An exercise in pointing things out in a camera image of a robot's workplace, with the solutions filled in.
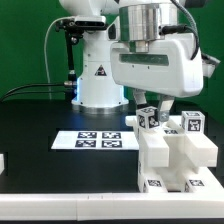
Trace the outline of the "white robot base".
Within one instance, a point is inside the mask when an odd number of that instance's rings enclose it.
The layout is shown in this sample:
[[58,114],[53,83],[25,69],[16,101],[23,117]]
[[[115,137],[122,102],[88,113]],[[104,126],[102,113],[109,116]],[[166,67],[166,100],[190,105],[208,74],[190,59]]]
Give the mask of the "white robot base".
[[[106,16],[118,13],[114,0],[59,0],[72,16]],[[112,77],[111,42],[104,31],[84,33],[83,71],[77,80],[77,96],[71,103],[74,110],[92,114],[110,114],[124,110],[128,100],[124,88]]]

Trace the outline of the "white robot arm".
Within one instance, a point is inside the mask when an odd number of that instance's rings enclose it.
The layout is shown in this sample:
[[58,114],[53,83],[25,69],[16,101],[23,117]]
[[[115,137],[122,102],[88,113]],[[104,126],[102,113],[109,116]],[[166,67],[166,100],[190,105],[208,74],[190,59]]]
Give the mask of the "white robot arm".
[[119,0],[110,50],[114,81],[131,87],[135,102],[145,106],[146,91],[160,95],[158,118],[165,122],[176,97],[199,94],[203,79],[219,60],[203,53],[189,7],[207,0]]

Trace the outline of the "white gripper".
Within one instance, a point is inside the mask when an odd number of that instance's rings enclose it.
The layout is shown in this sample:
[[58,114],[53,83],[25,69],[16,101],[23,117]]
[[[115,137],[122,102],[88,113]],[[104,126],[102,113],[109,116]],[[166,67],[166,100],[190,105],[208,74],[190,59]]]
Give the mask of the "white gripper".
[[158,118],[166,122],[174,97],[198,95],[203,78],[210,78],[219,63],[214,57],[202,59],[201,51],[191,60],[193,46],[191,33],[166,35],[152,41],[146,53],[133,53],[127,43],[115,42],[110,51],[113,79],[116,84],[134,88],[138,109],[148,106],[143,90],[161,94]]

